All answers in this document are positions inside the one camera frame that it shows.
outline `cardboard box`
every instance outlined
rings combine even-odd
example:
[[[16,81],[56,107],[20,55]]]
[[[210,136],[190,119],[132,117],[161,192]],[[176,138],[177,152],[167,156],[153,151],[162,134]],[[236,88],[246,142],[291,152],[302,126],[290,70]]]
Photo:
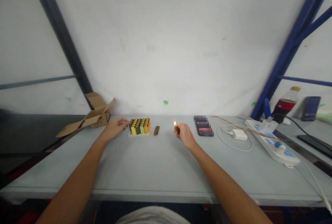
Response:
[[[66,136],[76,130],[83,129],[88,125],[92,128],[107,125],[111,116],[109,108],[114,105],[115,98],[106,105],[102,97],[96,92],[85,94],[85,96],[91,103],[93,110],[91,110],[81,121],[64,127],[55,137]]]

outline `phone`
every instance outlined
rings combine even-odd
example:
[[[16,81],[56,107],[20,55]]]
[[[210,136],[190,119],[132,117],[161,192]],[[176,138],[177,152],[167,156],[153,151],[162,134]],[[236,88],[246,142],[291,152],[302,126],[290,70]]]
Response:
[[[306,97],[303,102],[301,121],[314,121],[321,97]]]
[[[308,135],[298,135],[297,138],[332,159],[332,146],[318,138],[313,139]]]
[[[214,136],[214,132],[206,116],[194,116],[198,135],[200,136]]]

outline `red bottle label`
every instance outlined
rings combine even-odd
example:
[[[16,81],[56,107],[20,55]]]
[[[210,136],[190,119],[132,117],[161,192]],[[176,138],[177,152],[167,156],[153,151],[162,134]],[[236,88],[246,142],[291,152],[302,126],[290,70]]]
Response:
[[[283,109],[283,110],[292,110],[294,105],[296,104],[296,102],[287,102],[287,101],[283,101],[281,99],[279,99],[277,105],[276,105],[276,109]]]

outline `forearm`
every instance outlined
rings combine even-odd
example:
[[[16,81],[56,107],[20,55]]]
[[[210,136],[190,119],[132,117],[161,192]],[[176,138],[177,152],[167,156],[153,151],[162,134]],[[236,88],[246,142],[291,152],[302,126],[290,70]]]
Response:
[[[248,194],[198,144],[189,150],[232,223],[272,223]]]
[[[106,143],[97,139],[37,221],[76,223],[89,199]]]

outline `soda bottle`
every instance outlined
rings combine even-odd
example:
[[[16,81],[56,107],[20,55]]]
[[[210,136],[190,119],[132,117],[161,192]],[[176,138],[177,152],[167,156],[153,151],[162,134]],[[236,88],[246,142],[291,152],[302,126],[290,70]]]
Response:
[[[276,106],[274,107],[272,116],[273,116],[273,114],[276,114],[276,113],[287,115],[287,113],[289,113],[293,109],[295,104],[297,103],[297,101],[298,101],[297,94],[300,90],[301,90],[301,87],[292,87],[289,92],[284,94],[279,99]],[[276,121],[278,124],[281,124],[284,121],[284,118],[285,118],[284,116],[276,115],[273,120]]]

